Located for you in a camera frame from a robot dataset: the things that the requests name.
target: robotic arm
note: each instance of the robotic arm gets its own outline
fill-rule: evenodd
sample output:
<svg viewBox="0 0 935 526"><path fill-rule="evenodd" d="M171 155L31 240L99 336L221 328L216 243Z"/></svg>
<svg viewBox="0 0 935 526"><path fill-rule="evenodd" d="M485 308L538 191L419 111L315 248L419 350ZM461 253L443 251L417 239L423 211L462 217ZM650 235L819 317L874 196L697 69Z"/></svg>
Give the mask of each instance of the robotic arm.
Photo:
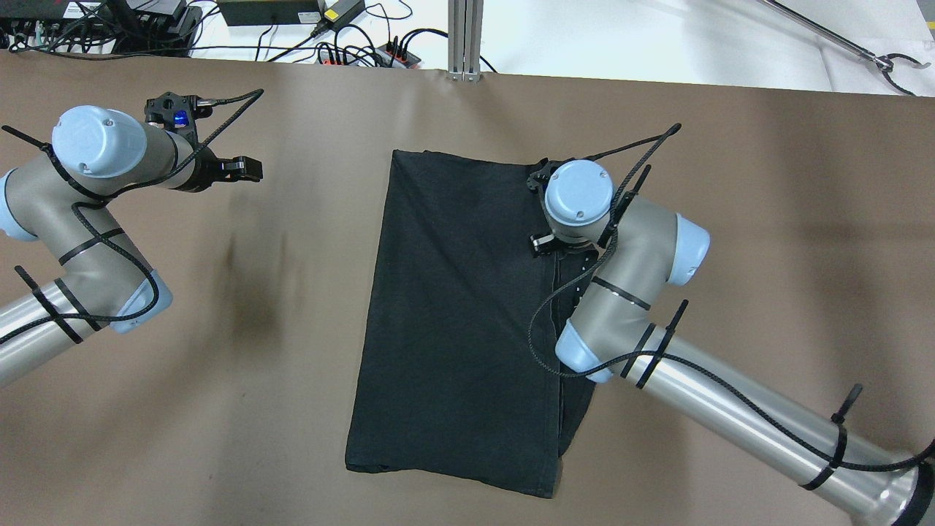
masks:
<svg viewBox="0 0 935 526"><path fill-rule="evenodd" d="M638 195L647 172L616 201L607 171L592 160L557 169L547 164L530 180L538 177L544 186L539 193L552 229L533 240L534 249L557 241L607 248L558 339L558 358L595 382L622 376L844 510L855 524L935 525L935 476L925 462L933 446L902 460L848 434L844 414L859 386L828 420L675 336L687 301L664 329L648 320L664 284L684 285L694 275L710 237Z"/></svg>
<svg viewBox="0 0 935 526"><path fill-rule="evenodd" d="M0 229L20 241L42 240L65 275L39 287L16 268L32 293L0 308L0 387L107 325L125 333L169 306L165 282L106 206L145 186L200 192L215 182L260 181L258 161L218 159L207 145L261 94L215 100L166 93L147 102L152 125L79 106L62 115L51 144L4 126L43 154L0 179ZM240 100L247 102L199 143L195 120Z"/></svg>

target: black zip tie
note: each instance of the black zip tie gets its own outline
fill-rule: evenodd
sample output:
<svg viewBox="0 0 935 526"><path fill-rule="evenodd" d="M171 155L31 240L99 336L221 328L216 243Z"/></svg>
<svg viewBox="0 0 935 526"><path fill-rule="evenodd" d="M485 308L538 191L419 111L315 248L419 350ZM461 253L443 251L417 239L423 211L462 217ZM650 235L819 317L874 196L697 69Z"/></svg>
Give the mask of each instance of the black zip tie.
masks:
<svg viewBox="0 0 935 526"><path fill-rule="evenodd" d="M640 381L637 382L637 389L642 389L643 386L646 385L646 382L649 381L649 377L652 376L655 371L655 366L659 365L659 362L662 361L662 355L666 353L666 348L669 347L669 342L672 341L672 336L675 334L675 328L682 320L682 314L684 314L687 307L688 300L682 300L682 304L679 305L679 309L675 311L672 321L669 322L669 326L666 327L666 335L662 337L662 342L659 342L659 348L653 353L653 359L650 360L649 365L646 366L646 369L640 377Z"/></svg>
<svg viewBox="0 0 935 526"><path fill-rule="evenodd" d="M22 133L22 131L12 126L3 125L3 126L0 126L0 129L3 129L3 131L9 133L13 137L16 137L17 139L25 140L26 142L32 144L33 146L41 150L42 153L44 153L49 158L49 161L52 163L52 167L55 168L55 172L59 174L59 177L61 177L66 183L68 183L69 186L74 188L77 192L79 192L83 196L88 197L90 199L94 199L95 201L99 201L102 203L106 203L110 201L108 197L102 196L100 194L96 194L95 192L92 192L91 190L88 190L87 188L82 186L81 183L75 181L75 178L72 177L71 174L68 173L68 170L66 170L65 167L62 166L62 163L58 160L58 156L55 155L55 151L52 149L52 145L49 144L48 142L42 142L39 139L29 137L28 135Z"/></svg>
<svg viewBox="0 0 935 526"><path fill-rule="evenodd" d="M124 232L122 228L119 228L119 227L118 227L118 228L113 228L112 230L108 230L107 232L104 232L103 234L101 234L101 238L108 240L108 239L110 239L110 238L112 238L112 237L114 237L114 236L119 236L119 235L125 234L125 233L126 233L126 232ZM85 241L84 243L82 243L82 244L76 246L75 248L69 250L68 252L64 253L64 254L62 255L62 257L59 257L59 265L64 266L65 263L67 263L68 261L70 261L73 257L75 257L75 256L77 256L78 254L81 254L82 252L88 250L89 248L91 248L91 247L97 245L99 242L101 242L101 241L100 241L99 239L97 239L97 238L90 238L89 240Z"/></svg>
<svg viewBox="0 0 935 526"><path fill-rule="evenodd" d="M621 378L626 378L626 376L630 374L630 369L633 369L633 364L636 363L637 357L639 356L638 354L635 354L635 353L639 353L642 351L643 347L646 346L646 342L649 342L649 337L653 335L654 330L655 330L655 323L651 323L649 324L649 327L647 327L646 330L643 332L642 337L640 337L640 342L637 343L636 347L633 347L634 355L630 357L629 360L626 361L626 364L624 365L624 369L620 371Z"/></svg>
<svg viewBox="0 0 935 526"><path fill-rule="evenodd" d="M626 292L624 289L620 288L619 286L614 285L613 283L609 281L598 278L597 276L591 278L591 283L603 286L604 288L610 290L613 294L619 296L620 298L623 298L624 300L629 301L630 303L633 303L634 305L636 305L637 307L640 307L644 311L648 311L653 307L652 305L650 305L648 302L641 299L640 297L634 296L633 294Z"/></svg>
<svg viewBox="0 0 935 526"><path fill-rule="evenodd" d="M54 283L59 287L59 290L62 291L62 294L65 295L65 298L71 303L71 306L75 307L75 310L78 312L78 314L84 314L86 316L91 315L91 313L89 313L88 310L84 308L84 305L75 296L75 293L72 292L70 288L68 288L68 285L66 285L64 281L62 281L62 278L56 279ZM85 319L84 321L88 322L88 325L91 326L91 329L94 329L94 332L103 329L101 324L92 319Z"/></svg>
<svg viewBox="0 0 935 526"><path fill-rule="evenodd" d="M818 489L834 475L834 470L841 467L841 462L844 461L844 451L847 449L847 428L844 427L844 417L847 415L847 412L851 410L851 406L854 405L857 397L860 396L860 391L863 389L864 387L860 384L854 384L854 386L851 387L851 392L848 393L847 398L844 399L844 403L841 404L841 409L838 409L838 412L831 416L831 422L838 426L838 443L834 446L834 456L831 458L828 465L825 466L812 481L801 485L803 489L807 491Z"/></svg>
<svg viewBox="0 0 935 526"><path fill-rule="evenodd" d="M33 293L33 297L36 298L36 301L39 302L39 305L42 305L42 308L45 309L47 313L49 313L49 316L51 316L51 319L55 322L55 325L59 326L59 329L67 334L68 338L71 338L72 342L83 342L78 333L75 332L75 330L72 329L70 325L68 325L68 322L66 322L64 318L62 318L61 313L55 310L55 305L52 305L52 302L49 301L49 299L46 298L46 295L42 293L42 289L39 288L39 284L36 283L36 280L34 280L33 277L29 275L29 272L27 272L26 269L20 265L13 267L13 270L15 270L16 273L20 275L22 280L26 283L26 286L30 288Z"/></svg>
<svg viewBox="0 0 935 526"><path fill-rule="evenodd" d="M637 179L636 185L632 190L624 193L622 199L617 204L617 206L611 206L611 220L607 222L607 225L604 226L604 231L600 234L600 239L597 240L597 246L601 248L606 248L608 241L611 239L611 234L617 230L617 227L620 226L620 221L624 218L624 212L629 208L630 203L633 202L633 199L640 193L642 184L646 182L646 176L649 175L649 170L653 169L653 165L646 165L643 167L643 171L640 174L640 178ZM629 183L629 179L625 179L623 183L620 184L621 188L626 187Z"/></svg>

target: brown paper backdrop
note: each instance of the brown paper backdrop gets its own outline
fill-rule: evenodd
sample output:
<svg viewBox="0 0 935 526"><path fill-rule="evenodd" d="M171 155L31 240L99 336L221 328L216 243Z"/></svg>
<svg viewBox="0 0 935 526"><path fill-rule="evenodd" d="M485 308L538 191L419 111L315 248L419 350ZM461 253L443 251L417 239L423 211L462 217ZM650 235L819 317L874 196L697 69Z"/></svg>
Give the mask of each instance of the brown paper backdrop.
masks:
<svg viewBox="0 0 935 526"><path fill-rule="evenodd" d="M551 501L421 472L345 471L390 152L528 163L684 123L644 195L712 233L680 334L892 449L935 433L935 102L892 96L185 59L0 55L0 121L141 115L164 91L266 95L215 143L262 183L147 189L111 209L175 293L0 390L0 523L848 524L623 382L597 390ZM204 137L228 110L200 124ZM0 168L36 155L0 137ZM606 167L619 177L638 153ZM503 212L509 220L510 211ZM0 303L60 270L0 239Z"/></svg>

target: black cloth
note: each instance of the black cloth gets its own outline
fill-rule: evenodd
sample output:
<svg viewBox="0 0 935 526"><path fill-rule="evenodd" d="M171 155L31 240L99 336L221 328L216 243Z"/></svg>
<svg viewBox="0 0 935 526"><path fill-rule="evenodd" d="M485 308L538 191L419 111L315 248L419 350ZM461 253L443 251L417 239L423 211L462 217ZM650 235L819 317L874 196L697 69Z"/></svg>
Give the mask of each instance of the black cloth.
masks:
<svg viewBox="0 0 935 526"><path fill-rule="evenodd" d="M532 256L529 236L549 232L525 185L532 169L394 152L349 470L420 469L552 497L594 384L544 371L526 329L595 254ZM533 342L555 367L557 334L586 283L536 320Z"/></svg>

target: aluminum frame post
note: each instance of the aluminum frame post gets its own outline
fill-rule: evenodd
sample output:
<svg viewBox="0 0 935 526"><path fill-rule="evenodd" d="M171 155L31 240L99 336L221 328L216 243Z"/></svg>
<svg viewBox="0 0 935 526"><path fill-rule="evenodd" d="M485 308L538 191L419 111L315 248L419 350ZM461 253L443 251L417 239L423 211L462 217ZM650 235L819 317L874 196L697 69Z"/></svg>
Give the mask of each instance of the aluminum frame post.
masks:
<svg viewBox="0 0 935 526"><path fill-rule="evenodd" d="M483 0L448 2L448 73L453 80L481 79Z"/></svg>

